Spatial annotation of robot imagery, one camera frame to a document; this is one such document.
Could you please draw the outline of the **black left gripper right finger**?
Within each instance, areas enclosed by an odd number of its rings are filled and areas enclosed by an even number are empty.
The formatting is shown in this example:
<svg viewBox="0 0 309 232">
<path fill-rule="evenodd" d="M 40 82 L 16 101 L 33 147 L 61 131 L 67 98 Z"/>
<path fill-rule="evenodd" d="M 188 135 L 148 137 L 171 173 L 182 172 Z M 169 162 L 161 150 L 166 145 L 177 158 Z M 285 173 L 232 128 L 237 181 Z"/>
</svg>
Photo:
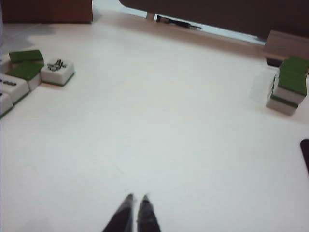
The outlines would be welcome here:
<svg viewBox="0 0 309 232">
<path fill-rule="evenodd" d="M 138 232 L 160 232 L 160 226 L 157 221 L 153 204 L 149 197 L 144 195 L 138 210 L 137 218 Z"/>
</svg>

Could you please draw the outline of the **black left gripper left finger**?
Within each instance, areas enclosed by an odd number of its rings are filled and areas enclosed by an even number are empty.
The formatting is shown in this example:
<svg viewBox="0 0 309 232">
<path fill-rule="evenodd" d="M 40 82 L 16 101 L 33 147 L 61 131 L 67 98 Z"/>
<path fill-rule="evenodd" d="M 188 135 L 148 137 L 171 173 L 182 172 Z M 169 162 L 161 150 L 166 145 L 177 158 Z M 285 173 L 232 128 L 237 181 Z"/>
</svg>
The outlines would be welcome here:
<svg viewBox="0 0 309 232">
<path fill-rule="evenodd" d="M 102 230 L 103 232 L 132 232 L 135 197 L 128 194 Z"/>
</svg>

